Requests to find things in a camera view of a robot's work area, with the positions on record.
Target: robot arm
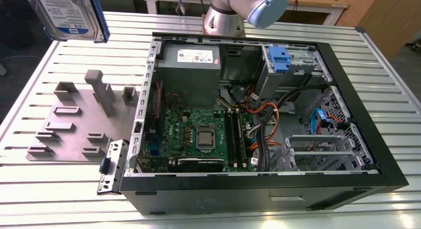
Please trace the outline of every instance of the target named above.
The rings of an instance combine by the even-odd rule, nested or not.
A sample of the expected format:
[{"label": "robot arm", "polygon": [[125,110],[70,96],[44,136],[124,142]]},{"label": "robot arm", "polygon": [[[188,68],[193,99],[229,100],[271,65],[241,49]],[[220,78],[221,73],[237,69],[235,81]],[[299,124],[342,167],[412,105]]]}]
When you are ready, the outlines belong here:
[{"label": "robot arm", "polygon": [[205,34],[244,35],[244,19],[256,28],[269,26],[283,14],[288,0],[209,0]]}]

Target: metal bracket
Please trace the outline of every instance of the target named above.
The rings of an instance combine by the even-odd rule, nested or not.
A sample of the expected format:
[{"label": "metal bracket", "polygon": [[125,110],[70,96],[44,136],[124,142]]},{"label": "metal bracket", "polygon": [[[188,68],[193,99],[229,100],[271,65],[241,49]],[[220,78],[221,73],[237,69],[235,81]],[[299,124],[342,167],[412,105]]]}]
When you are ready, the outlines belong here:
[{"label": "metal bracket", "polygon": [[101,173],[97,195],[120,195],[120,182],[122,178],[122,169],[128,150],[128,141],[112,141],[108,146],[106,156],[100,162],[98,172]]}]

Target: blue label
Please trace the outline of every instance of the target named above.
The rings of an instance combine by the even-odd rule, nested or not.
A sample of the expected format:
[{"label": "blue label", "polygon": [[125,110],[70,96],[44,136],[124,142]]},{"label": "blue label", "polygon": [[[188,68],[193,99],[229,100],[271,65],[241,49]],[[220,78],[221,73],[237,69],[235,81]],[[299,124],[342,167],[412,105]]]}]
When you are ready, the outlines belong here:
[{"label": "blue label", "polygon": [[76,29],[76,28],[64,28],[64,27],[57,27],[57,29],[64,33],[73,33],[73,34],[84,34],[88,31],[88,29]]}]

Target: blue cable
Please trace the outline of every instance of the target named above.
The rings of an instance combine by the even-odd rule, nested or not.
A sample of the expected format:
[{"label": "blue cable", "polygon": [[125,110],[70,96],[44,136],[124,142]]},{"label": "blue cable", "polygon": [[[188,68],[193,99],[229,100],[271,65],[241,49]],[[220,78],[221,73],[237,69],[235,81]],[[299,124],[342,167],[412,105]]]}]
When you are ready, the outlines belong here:
[{"label": "blue cable", "polygon": [[0,59],[0,62],[4,61],[4,60],[8,60],[10,58],[36,58],[36,59],[41,59],[40,57],[36,57],[36,56],[25,56],[25,55],[18,55],[18,56],[10,56],[8,58],[2,58]]},{"label": "blue cable", "polygon": [[319,115],[320,117],[320,122],[324,121],[327,123],[331,122],[331,120],[326,117],[324,113],[323,113],[323,110],[320,108],[315,108],[312,113],[311,113],[311,118],[310,118],[310,127],[311,127],[311,133],[315,134],[315,117],[316,117],[316,114]]}]

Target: aluminum table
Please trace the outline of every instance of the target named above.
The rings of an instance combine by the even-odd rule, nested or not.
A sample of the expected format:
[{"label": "aluminum table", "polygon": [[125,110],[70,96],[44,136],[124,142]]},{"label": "aluminum table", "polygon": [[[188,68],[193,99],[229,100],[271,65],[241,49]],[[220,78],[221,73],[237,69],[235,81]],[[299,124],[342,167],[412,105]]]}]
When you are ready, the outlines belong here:
[{"label": "aluminum table", "polygon": [[58,81],[84,83],[88,69],[113,90],[140,86],[152,31],[201,33],[201,19],[105,13],[108,43],[53,42],[0,126],[0,225],[65,228],[421,228],[421,105],[370,38],[354,28],[245,25],[247,37],[330,43],[408,186],[331,211],[141,216],[122,196],[97,196],[97,164],[29,162]]}]

